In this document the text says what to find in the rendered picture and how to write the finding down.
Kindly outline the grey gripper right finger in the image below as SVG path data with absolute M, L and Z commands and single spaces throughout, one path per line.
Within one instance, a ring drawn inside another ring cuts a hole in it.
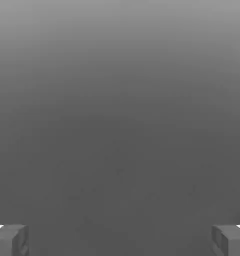
M 213 225 L 211 245 L 215 256 L 240 256 L 240 224 Z

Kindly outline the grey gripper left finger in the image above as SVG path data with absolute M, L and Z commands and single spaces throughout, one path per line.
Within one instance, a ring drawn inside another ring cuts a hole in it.
M 28 225 L 0 224 L 0 256 L 30 256 Z

